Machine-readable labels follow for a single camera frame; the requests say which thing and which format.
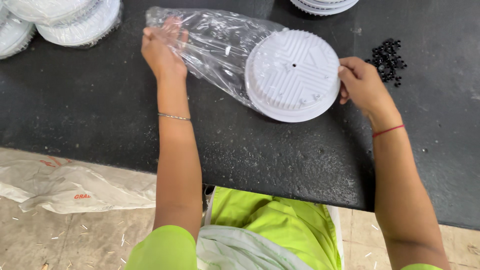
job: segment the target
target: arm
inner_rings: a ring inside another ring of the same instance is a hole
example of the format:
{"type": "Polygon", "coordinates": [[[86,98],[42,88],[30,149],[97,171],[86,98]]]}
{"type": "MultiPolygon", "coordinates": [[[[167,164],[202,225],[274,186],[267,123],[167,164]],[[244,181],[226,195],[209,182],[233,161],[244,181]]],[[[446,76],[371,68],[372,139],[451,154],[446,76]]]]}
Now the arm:
{"type": "MultiPolygon", "coordinates": [[[[356,57],[340,60],[340,103],[352,99],[374,133],[402,125],[402,118],[375,67],[356,57]]],[[[424,263],[449,270],[442,236],[417,173],[407,132],[398,128],[373,139],[375,215],[393,270],[424,263]]]]}
{"type": "MultiPolygon", "coordinates": [[[[158,111],[190,118],[185,79],[187,68],[172,51],[180,24],[169,18],[162,28],[145,28],[142,54],[157,79],[158,111]]],[[[188,38],[182,33],[181,40],[188,38]]],[[[153,229],[164,225],[184,228],[196,240],[202,219],[202,170],[192,123],[159,117],[160,156],[153,229]]]]}

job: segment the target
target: person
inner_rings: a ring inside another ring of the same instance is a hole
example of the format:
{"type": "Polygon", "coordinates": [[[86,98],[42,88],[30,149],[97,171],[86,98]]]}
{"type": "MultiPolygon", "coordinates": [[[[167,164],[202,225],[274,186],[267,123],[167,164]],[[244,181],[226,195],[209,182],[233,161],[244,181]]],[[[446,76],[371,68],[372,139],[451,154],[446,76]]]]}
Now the person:
{"type": "MultiPolygon", "coordinates": [[[[209,225],[201,227],[187,68],[174,53],[187,40],[177,18],[144,29],[142,54],[157,80],[160,115],[156,212],[153,231],[131,251],[125,270],[342,269],[341,236],[325,205],[216,187],[209,225]]],[[[340,103],[352,100],[377,135],[375,215],[392,269],[449,270],[400,113],[372,65],[356,57],[340,64],[340,103]]]]}

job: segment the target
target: stack of white plastic parts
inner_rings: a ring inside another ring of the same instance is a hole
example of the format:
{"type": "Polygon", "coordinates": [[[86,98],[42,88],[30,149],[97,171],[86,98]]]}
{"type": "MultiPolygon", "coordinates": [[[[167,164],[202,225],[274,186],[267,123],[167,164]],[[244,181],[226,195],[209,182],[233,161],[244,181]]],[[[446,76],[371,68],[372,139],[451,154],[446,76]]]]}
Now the stack of white plastic parts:
{"type": "Polygon", "coordinates": [[[337,98],[340,65],[332,47],[317,35],[287,30],[258,43],[245,64],[250,101],[263,114],[302,122],[324,113],[337,98]]]}
{"type": "Polygon", "coordinates": [[[299,9],[313,15],[333,15],[353,7],[359,0],[290,0],[299,9]]]}
{"type": "Polygon", "coordinates": [[[5,0],[18,17],[36,24],[44,39],[62,46],[93,46],[117,27],[121,0],[5,0]]]}
{"type": "Polygon", "coordinates": [[[0,59],[24,50],[35,33],[35,26],[9,12],[0,0],[0,59]]]}

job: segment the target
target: green shirt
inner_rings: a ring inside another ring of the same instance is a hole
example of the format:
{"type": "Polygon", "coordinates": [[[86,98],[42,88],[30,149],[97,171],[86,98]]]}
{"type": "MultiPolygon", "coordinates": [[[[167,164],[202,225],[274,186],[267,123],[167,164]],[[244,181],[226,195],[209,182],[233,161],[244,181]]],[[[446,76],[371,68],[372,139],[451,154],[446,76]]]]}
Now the green shirt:
{"type": "MultiPolygon", "coordinates": [[[[315,270],[341,270],[335,226],[324,205],[216,188],[211,224],[257,233],[297,255],[315,270]]],[[[185,229],[168,225],[137,244],[125,270],[195,270],[195,240],[185,229]]],[[[403,270],[440,270],[414,264],[403,270]]]]}

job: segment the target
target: plastic bag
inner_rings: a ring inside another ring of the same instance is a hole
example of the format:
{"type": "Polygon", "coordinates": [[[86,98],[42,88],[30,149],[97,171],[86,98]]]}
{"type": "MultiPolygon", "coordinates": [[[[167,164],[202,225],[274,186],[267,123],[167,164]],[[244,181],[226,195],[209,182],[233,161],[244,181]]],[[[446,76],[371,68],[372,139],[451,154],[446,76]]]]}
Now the plastic bag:
{"type": "Polygon", "coordinates": [[[160,27],[170,16],[180,18],[180,31],[189,31],[186,43],[177,40],[177,46],[171,46],[188,70],[256,110],[245,89],[245,63],[260,41],[286,28],[227,11],[159,7],[147,11],[147,26],[160,27]]]}
{"type": "Polygon", "coordinates": [[[25,50],[35,35],[35,25],[21,20],[0,4],[0,59],[25,50]]]}
{"type": "Polygon", "coordinates": [[[0,196],[19,202],[23,212],[152,208],[156,176],[0,148],[0,196]]]}
{"type": "Polygon", "coordinates": [[[4,0],[21,19],[40,25],[66,24],[89,12],[102,0],[4,0]]]}
{"type": "Polygon", "coordinates": [[[121,0],[94,0],[82,16],[56,25],[36,25],[44,39],[66,47],[89,48],[121,22],[121,0]]]}

